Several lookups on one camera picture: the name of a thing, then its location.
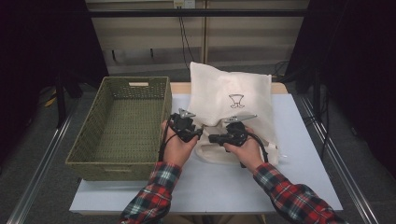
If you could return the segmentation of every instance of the person's right arm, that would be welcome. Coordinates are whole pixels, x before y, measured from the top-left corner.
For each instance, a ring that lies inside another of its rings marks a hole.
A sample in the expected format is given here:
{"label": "person's right arm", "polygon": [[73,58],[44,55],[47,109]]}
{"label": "person's right arm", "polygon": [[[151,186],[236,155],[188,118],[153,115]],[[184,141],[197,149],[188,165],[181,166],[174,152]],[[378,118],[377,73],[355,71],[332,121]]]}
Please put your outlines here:
{"label": "person's right arm", "polygon": [[259,144],[248,138],[241,147],[224,147],[253,173],[253,178],[271,198],[276,211],[294,223],[346,223],[308,186],[293,185],[273,165],[264,162]]}

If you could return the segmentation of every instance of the bag logo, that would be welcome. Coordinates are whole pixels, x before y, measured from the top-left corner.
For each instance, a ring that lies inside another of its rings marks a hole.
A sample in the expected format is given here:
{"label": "bag logo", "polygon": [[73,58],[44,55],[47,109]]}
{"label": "bag logo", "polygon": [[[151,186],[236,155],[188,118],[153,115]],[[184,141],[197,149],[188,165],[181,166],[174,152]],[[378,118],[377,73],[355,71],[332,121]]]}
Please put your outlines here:
{"label": "bag logo", "polygon": [[232,109],[244,107],[244,105],[241,105],[242,98],[244,98],[243,94],[231,94],[228,96],[233,100],[233,105],[230,105]]}

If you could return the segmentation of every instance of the white bag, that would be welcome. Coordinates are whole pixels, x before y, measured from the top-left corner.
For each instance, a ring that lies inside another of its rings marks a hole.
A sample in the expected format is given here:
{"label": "white bag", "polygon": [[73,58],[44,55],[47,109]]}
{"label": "white bag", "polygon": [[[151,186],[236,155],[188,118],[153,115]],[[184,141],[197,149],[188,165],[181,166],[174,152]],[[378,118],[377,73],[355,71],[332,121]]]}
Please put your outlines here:
{"label": "white bag", "polygon": [[[187,109],[195,114],[198,126],[218,126],[221,119],[237,115],[257,115],[242,122],[252,128],[264,142],[268,160],[278,164],[278,150],[273,122],[271,76],[240,72],[223,72],[212,66],[191,63],[191,101]],[[233,153],[209,143],[204,130],[195,148],[204,161],[239,164]]]}

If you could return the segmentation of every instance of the person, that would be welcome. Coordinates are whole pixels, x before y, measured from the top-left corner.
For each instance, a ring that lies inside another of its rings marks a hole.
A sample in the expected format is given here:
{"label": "person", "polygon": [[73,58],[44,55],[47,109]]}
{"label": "person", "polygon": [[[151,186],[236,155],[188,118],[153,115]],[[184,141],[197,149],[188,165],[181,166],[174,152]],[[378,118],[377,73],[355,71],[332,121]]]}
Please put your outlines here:
{"label": "person", "polygon": [[[180,177],[182,167],[198,141],[195,136],[185,143],[168,129],[169,139],[163,161],[156,162],[146,187],[125,207],[120,215],[121,224],[161,223],[170,209],[172,191]],[[224,147],[253,174],[254,180],[270,197],[276,211],[291,223],[346,223],[332,208],[308,186],[293,185],[273,165],[260,156],[257,141],[248,138],[241,147],[224,144]]]}

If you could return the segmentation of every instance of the basket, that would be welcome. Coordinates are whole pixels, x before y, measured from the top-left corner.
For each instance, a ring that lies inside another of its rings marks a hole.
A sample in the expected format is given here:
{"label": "basket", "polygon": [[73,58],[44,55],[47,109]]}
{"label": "basket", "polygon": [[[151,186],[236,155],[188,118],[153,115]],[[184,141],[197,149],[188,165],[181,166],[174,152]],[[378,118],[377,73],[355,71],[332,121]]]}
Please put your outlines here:
{"label": "basket", "polygon": [[85,180],[147,180],[170,116],[168,77],[105,77],[66,159]]}

